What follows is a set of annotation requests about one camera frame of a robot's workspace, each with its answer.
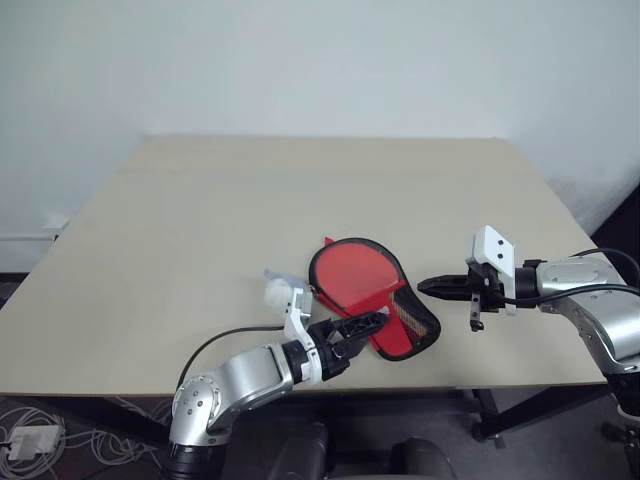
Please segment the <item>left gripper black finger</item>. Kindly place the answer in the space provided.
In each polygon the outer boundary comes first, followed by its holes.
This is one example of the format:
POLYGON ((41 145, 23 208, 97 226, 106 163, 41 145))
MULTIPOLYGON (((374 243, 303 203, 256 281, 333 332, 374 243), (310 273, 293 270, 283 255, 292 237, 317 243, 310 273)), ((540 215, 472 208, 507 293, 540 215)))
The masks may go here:
POLYGON ((343 358, 355 358, 369 343, 370 333, 346 330, 341 332, 340 353, 343 358))
POLYGON ((367 312, 344 320, 345 336, 373 336, 382 330, 389 321, 389 315, 383 312, 367 312))

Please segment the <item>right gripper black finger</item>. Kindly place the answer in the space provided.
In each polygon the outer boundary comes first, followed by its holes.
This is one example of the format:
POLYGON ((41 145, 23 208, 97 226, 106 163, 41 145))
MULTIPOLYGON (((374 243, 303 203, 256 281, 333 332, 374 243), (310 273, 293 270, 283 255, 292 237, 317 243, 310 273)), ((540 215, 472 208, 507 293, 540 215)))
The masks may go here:
POLYGON ((418 289, 467 289, 466 275, 440 275, 427 278, 417 285, 418 289))
POLYGON ((470 290, 466 287, 430 287, 424 288, 422 293, 448 301, 469 301, 470 300, 470 290))

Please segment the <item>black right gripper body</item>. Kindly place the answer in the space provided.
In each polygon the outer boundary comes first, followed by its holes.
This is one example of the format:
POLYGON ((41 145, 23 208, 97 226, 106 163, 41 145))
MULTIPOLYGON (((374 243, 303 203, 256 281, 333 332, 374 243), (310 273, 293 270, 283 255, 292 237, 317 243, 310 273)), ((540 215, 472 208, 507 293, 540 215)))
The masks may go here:
POLYGON ((484 330, 482 313, 498 313, 504 307, 500 300, 504 293, 498 271, 488 263, 468 265, 467 286, 470 290, 470 328, 472 332, 484 330))

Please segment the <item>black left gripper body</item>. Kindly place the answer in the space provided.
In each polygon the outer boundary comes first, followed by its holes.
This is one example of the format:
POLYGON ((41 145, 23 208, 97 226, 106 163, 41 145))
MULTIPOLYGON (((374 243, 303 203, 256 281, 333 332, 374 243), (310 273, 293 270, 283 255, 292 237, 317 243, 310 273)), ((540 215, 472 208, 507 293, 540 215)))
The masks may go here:
POLYGON ((343 358, 340 353, 344 320, 324 320, 309 327, 309 335, 318 351, 323 381, 341 375, 353 359, 343 358))

